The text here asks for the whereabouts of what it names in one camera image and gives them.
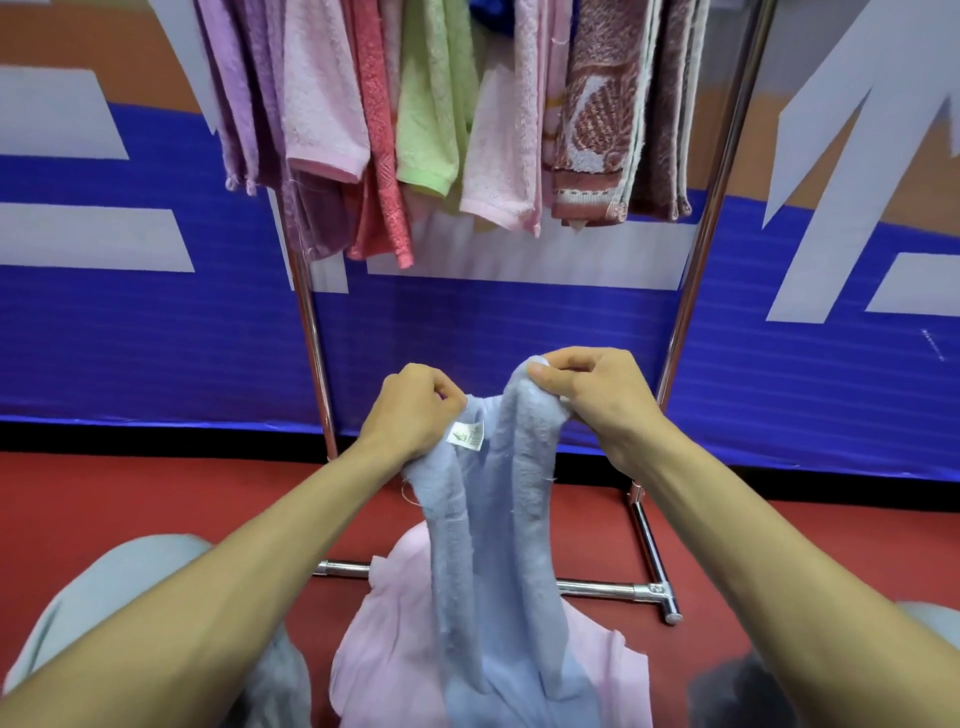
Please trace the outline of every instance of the care label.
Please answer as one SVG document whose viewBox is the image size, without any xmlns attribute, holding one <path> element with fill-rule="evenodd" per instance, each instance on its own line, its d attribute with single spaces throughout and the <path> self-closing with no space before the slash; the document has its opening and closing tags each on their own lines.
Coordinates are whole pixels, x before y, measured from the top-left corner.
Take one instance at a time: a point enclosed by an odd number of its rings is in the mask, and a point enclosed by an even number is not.
<svg viewBox="0 0 960 728">
<path fill-rule="evenodd" d="M 446 441 L 461 448 L 479 450 L 483 445 L 483 422 L 453 423 Z"/>
</svg>

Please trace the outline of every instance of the brown patterned towel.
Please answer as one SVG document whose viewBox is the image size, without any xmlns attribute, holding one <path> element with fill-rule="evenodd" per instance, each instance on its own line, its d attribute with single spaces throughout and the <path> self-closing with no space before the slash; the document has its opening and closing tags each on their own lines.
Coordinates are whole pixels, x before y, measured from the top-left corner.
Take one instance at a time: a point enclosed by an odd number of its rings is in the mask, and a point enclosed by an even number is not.
<svg viewBox="0 0 960 728">
<path fill-rule="evenodd" d="M 554 164 L 553 216 L 627 219 L 661 0 L 583 0 Z"/>
<path fill-rule="evenodd" d="M 633 207 L 670 222 L 691 211 L 686 159 L 708 10 L 709 0 L 665 0 Z"/>
</svg>

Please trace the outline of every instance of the human hand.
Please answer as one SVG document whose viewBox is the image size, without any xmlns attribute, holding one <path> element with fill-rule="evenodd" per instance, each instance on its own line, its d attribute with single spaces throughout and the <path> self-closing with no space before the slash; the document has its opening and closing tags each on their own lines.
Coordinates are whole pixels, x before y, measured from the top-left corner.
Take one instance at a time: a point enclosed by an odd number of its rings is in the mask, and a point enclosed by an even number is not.
<svg viewBox="0 0 960 728">
<path fill-rule="evenodd" d="M 358 443 L 373 443 L 406 462 L 439 443 L 466 406 L 467 395 L 439 369 L 407 364 L 383 380 Z"/>
<path fill-rule="evenodd" d="M 613 466 L 640 478 L 644 455 L 673 425 L 633 355 L 621 349 L 568 347 L 543 356 L 550 366 L 531 363 L 530 378 L 540 389 L 568 398 Z"/>
</svg>

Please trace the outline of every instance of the chrome pole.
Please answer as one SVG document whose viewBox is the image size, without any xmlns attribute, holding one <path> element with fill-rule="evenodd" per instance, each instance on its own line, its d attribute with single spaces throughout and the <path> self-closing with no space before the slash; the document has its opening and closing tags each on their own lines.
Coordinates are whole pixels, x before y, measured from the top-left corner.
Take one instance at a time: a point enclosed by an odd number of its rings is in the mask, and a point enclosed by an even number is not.
<svg viewBox="0 0 960 728">
<path fill-rule="evenodd" d="M 293 279 L 294 291 L 297 294 L 297 305 L 300 309 L 300 323 L 303 326 L 303 337 L 306 339 L 306 350 L 310 356 L 310 373 L 313 376 L 313 389 L 317 396 L 317 407 L 320 410 L 320 427 L 324 430 L 327 460 L 336 459 L 337 433 L 333 423 L 333 408 L 330 405 L 330 388 L 326 381 L 324 366 L 324 350 L 320 343 L 320 324 L 317 322 L 317 311 L 313 305 L 313 284 L 310 278 L 310 263 L 302 250 L 290 244 L 291 236 L 286 233 L 286 220 L 281 195 L 276 196 L 279 207 L 280 220 L 283 224 L 283 246 L 287 250 L 287 260 L 290 262 L 290 276 Z"/>
<path fill-rule="evenodd" d="M 670 399 L 670 390 L 673 388 L 680 365 L 680 355 L 684 349 L 686 333 L 693 316 L 693 307 L 697 303 L 697 294 L 700 292 L 700 281 L 707 266 L 707 256 L 710 244 L 713 242 L 713 233 L 716 231 L 717 221 L 724 197 L 727 194 L 727 185 L 730 182 L 730 173 L 733 169 L 733 160 L 736 148 L 743 133 L 743 124 L 747 117 L 747 109 L 754 94 L 756 76 L 760 69 L 760 61 L 770 35 L 770 25 L 773 22 L 774 12 L 777 9 L 777 0 L 756 0 L 750 9 L 747 19 L 747 28 L 744 32 L 744 42 L 740 50 L 736 71 L 733 75 L 732 94 L 724 109 L 724 120 L 721 125 L 723 144 L 717 150 L 710 168 L 709 184 L 707 187 L 707 204 L 704 214 L 697 227 L 693 240 L 693 249 L 684 272 L 683 290 L 680 295 L 680 305 L 677 308 L 677 318 L 674 321 L 673 332 L 670 334 L 670 344 L 667 347 L 666 360 L 657 384 L 657 403 L 665 410 Z M 666 570 L 660 559 L 660 551 L 650 530 L 650 522 L 643 510 L 643 488 L 637 483 L 631 486 L 627 494 L 627 508 L 630 510 L 631 520 L 634 522 L 636 534 L 643 545 L 647 556 L 647 563 L 654 578 L 669 589 L 670 582 Z M 683 617 L 673 591 L 669 590 L 668 599 L 660 602 L 663 619 L 667 624 L 677 624 Z"/>
<path fill-rule="evenodd" d="M 367 579 L 370 578 L 370 564 L 360 561 L 322 561 L 314 569 L 313 575 Z M 616 584 L 606 581 L 557 579 L 557 589 L 563 596 L 616 599 L 619 601 L 660 604 L 661 606 L 673 599 L 669 585 L 663 584 Z"/>
<path fill-rule="evenodd" d="M 707 256 L 710 244 L 713 242 L 713 233 L 720 218 L 720 210 L 727 194 L 727 185 L 730 182 L 730 172 L 733 169 L 733 159 L 736 148 L 743 133 L 743 123 L 747 117 L 750 99 L 754 94 L 756 75 L 760 69 L 763 50 L 770 35 L 770 25 L 773 22 L 774 12 L 777 9 L 777 0 L 756 0 L 750 10 L 747 20 L 745 40 L 740 51 L 736 72 L 733 76 L 733 93 L 724 109 L 724 120 L 721 125 L 723 144 L 717 150 L 710 168 L 709 184 L 707 187 L 707 204 L 704 214 L 693 239 L 693 250 L 684 273 L 683 290 L 680 295 L 680 305 L 677 308 L 677 318 L 670 335 L 670 345 L 667 348 L 666 361 L 657 384 L 657 402 L 661 409 L 666 409 L 670 399 L 670 390 L 673 388 L 677 376 L 677 367 L 680 365 L 680 355 L 684 350 L 686 332 L 690 327 L 693 316 L 693 307 L 697 303 L 697 294 L 700 292 L 700 281 L 707 266 Z"/>
</svg>

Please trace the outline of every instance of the blue towel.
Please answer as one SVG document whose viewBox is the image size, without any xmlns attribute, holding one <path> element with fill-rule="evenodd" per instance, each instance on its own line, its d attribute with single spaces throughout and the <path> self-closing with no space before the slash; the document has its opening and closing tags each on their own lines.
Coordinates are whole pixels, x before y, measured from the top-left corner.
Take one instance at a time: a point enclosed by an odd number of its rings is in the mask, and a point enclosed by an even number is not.
<svg viewBox="0 0 960 728">
<path fill-rule="evenodd" d="M 459 421 L 483 423 L 479 451 L 444 439 L 405 469 L 430 532 L 454 728 L 600 725 L 596 690 L 568 649 L 550 558 L 553 466 L 568 418 L 525 362 L 501 397 L 468 398 Z"/>
</svg>

